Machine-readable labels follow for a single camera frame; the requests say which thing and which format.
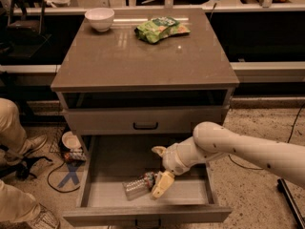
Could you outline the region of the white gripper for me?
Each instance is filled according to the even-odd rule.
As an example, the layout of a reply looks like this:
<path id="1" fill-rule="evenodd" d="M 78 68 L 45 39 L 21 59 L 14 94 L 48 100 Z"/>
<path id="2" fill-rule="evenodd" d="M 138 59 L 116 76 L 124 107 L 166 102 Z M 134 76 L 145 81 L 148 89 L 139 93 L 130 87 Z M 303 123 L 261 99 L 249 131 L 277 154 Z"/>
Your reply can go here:
<path id="1" fill-rule="evenodd" d="M 174 143 L 166 148 L 154 146 L 152 152 L 162 157 L 162 165 L 165 172 L 159 172 L 155 178 L 155 184 L 151 191 L 151 199 L 159 199 L 173 185 L 174 176 L 181 176 L 190 170 L 181 160 L 178 151 L 180 144 Z"/>

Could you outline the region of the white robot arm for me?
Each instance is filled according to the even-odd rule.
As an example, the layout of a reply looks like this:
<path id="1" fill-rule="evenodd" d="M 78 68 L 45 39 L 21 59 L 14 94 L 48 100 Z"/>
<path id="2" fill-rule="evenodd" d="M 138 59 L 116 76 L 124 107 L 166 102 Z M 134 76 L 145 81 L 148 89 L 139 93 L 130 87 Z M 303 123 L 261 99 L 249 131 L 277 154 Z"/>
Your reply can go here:
<path id="1" fill-rule="evenodd" d="M 305 147 L 247 135 L 239 135 L 213 122 L 201 122 L 193 135 L 168 148 L 155 146 L 152 151 L 162 158 L 152 188 L 152 199 L 161 198 L 173 185 L 174 178 L 194 165 L 209 162 L 223 154 L 238 156 L 252 164 L 305 187 Z"/>

